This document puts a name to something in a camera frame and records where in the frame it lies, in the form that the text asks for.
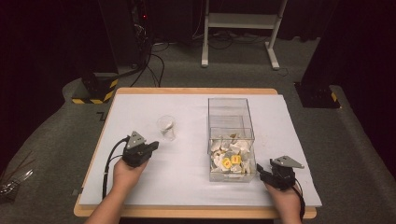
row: transparent container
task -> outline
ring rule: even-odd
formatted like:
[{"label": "transparent container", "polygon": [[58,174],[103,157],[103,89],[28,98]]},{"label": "transparent container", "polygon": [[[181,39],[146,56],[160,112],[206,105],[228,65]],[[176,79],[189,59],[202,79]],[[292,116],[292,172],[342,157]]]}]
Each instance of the transparent container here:
[{"label": "transparent container", "polygon": [[208,99],[210,181],[250,182],[257,172],[253,142],[248,99]]}]

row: metal stand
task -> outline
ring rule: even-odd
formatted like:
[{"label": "metal stand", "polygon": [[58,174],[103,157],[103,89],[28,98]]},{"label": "metal stand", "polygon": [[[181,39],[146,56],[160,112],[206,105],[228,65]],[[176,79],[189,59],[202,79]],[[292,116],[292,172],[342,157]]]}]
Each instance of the metal stand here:
[{"label": "metal stand", "polygon": [[208,30],[209,27],[223,28],[248,28],[248,29],[265,29],[273,30],[271,40],[265,42],[265,49],[271,61],[274,70],[279,69],[274,53],[274,44],[276,35],[282,22],[283,12],[285,11],[288,0],[282,0],[280,9],[276,15],[257,15],[257,14],[230,14],[230,13],[209,13],[209,0],[206,0],[205,6],[205,28],[204,28],[204,44],[202,49],[202,67],[209,66],[208,59]]}]

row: small clear cup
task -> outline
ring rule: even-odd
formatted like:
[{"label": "small clear cup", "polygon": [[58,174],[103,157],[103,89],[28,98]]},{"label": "small clear cup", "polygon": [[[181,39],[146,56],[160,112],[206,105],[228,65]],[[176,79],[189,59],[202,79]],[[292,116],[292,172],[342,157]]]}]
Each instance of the small clear cup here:
[{"label": "small clear cup", "polygon": [[162,116],[157,120],[157,127],[160,129],[163,139],[167,141],[175,140],[175,119],[172,116]]}]

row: wooden table edge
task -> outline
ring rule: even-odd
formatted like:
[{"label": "wooden table edge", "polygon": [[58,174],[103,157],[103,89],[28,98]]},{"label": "wooden table edge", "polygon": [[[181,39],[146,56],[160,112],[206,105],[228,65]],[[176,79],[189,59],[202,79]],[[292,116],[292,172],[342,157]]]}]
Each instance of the wooden table edge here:
[{"label": "wooden table edge", "polygon": [[[81,205],[76,202],[74,214],[89,217],[97,205]],[[304,219],[314,218],[316,207],[305,208]],[[230,219],[275,219],[279,218],[274,207],[259,206],[207,206],[207,205],[124,205],[122,217],[152,218],[230,218]]]},{"label": "wooden table edge", "polygon": [[117,94],[277,94],[259,88],[119,88]]}]

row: human hand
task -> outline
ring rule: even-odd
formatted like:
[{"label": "human hand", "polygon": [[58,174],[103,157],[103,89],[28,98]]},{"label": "human hand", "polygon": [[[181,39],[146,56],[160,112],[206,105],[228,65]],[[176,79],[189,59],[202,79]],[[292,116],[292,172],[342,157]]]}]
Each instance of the human hand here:
[{"label": "human hand", "polygon": [[145,161],[138,167],[129,166],[123,159],[117,161],[113,171],[113,187],[111,191],[120,193],[124,197],[137,184],[140,175],[146,168],[149,161]]},{"label": "human hand", "polygon": [[300,224],[300,198],[296,192],[289,188],[286,190],[275,189],[271,185],[264,183],[268,192],[273,198],[277,212],[282,219],[283,224]]}]

